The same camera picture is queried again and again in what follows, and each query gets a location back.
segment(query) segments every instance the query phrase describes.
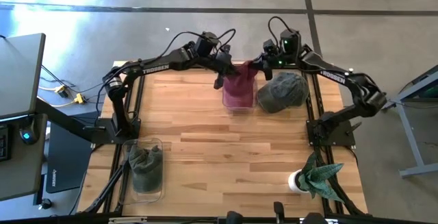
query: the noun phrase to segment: wooden tabletop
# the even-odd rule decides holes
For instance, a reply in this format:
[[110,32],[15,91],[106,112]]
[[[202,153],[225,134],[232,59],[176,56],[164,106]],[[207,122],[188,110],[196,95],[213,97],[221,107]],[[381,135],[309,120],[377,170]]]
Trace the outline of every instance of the wooden tabletop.
[[[222,104],[222,90],[213,89],[215,78],[203,69],[146,76],[140,138],[163,141],[164,196],[155,203],[125,205],[123,215],[225,216],[234,210],[244,216],[272,217],[274,201],[283,202],[286,216],[322,212],[319,196],[292,193],[287,185],[290,173],[301,169],[313,151],[305,130],[306,105],[276,114],[259,107],[249,114],[230,113]],[[322,77],[319,82],[324,109],[342,109],[338,85]],[[266,83],[262,73],[257,83],[259,88]],[[311,82],[310,89],[316,103]],[[111,114],[106,98],[103,117]],[[104,145],[92,154],[78,211],[106,185],[114,147]],[[342,147],[333,148],[333,157],[345,164],[337,174],[340,185],[367,212],[355,158]],[[119,188],[115,187],[112,208]]]

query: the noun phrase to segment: snake plant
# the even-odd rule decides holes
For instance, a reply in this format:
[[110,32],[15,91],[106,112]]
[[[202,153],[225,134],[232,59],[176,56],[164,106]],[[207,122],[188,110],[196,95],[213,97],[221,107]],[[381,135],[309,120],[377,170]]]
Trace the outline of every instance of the snake plant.
[[306,165],[302,168],[298,177],[299,189],[309,191],[312,198],[315,194],[321,197],[340,202],[336,192],[326,183],[327,179],[334,176],[344,164],[330,164],[326,166],[315,166],[316,154],[313,152],[307,159]]

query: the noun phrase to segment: metal stand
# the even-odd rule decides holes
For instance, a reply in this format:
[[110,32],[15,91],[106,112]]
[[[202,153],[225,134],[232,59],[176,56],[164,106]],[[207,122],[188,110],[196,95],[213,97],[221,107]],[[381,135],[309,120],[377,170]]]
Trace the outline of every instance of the metal stand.
[[52,121],[74,135],[91,142],[91,132],[83,129],[85,125],[50,106],[48,103],[36,99],[35,113],[46,114],[49,121]]
[[409,145],[411,146],[413,156],[415,161],[417,162],[417,166],[413,168],[405,169],[400,171],[400,176],[407,177],[411,175],[420,175],[424,173],[430,173],[438,171],[438,163],[427,164],[425,165],[418,150],[417,141],[412,132],[412,127],[409,124],[409,120],[406,116],[406,112],[404,111],[403,101],[407,98],[412,98],[420,95],[424,91],[436,86],[438,84],[438,71],[430,74],[428,77],[425,77],[423,80],[414,84],[412,87],[406,89],[401,92],[397,97],[390,99],[386,105],[383,106],[382,110],[388,110],[392,107],[397,107],[398,114],[402,120],[404,131],[408,137]]

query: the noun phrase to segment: potted plant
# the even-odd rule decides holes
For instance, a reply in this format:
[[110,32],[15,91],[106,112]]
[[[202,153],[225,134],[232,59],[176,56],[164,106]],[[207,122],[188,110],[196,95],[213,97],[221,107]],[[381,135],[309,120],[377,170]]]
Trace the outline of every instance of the potted plant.
[[340,202],[336,192],[326,183],[326,180],[335,175],[344,164],[330,164],[326,166],[315,166],[316,154],[313,152],[307,159],[306,165],[289,176],[289,187],[296,193],[309,193],[312,199],[318,193],[321,197]]

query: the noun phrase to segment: concrete floor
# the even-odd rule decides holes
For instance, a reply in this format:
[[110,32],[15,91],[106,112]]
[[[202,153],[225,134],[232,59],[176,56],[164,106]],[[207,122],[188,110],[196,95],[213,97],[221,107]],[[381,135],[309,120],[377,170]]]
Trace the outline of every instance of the concrete floor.
[[[305,0],[0,0],[28,3],[99,5],[141,8],[232,8],[231,13],[172,12],[53,12],[48,7],[16,7],[0,10],[0,34],[5,36],[44,32],[47,35],[43,64],[64,79],[84,90],[98,84],[114,60],[152,58],[161,53],[178,32],[209,30],[217,34],[230,27],[237,30],[232,40],[234,59],[253,58],[270,38],[267,20],[276,9],[299,29],[310,45],[311,33]],[[371,75],[389,96],[394,96],[407,82],[434,66],[438,47],[438,16],[423,16],[423,10],[438,10],[437,0],[312,0],[316,10],[356,10],[352,16],[316,15],[315,25],[321,50],[327,62],[345,69]],[[414,11],[391,16],[364,16],[361,11]],[[274,23],[274,31],[283,28]],[[181,37],[174,47],[187,40]],[[87,92],[95,95],[97,90]],[[40,93],[52,103],[64,100],[50,93]],[[342,90],[344,103],[351,102]],[[93,105],[63,108],[67,114],[88,112]],[[436,110],[411,110],[414,126],[436,122]],[[437,222],[438,173],[401,179],[399,169],[415,165],[398,115],[391,110],[363,121],[355,131],[359,170],[368,210],[374,216],[393,219]],[[424,136],[419,146],[425,161],[436,162],[437,141]],[[74,191],[50,196],[56,208],[37,211],[31,197],[0,202],[0,219],[67,214],[75,200]]]

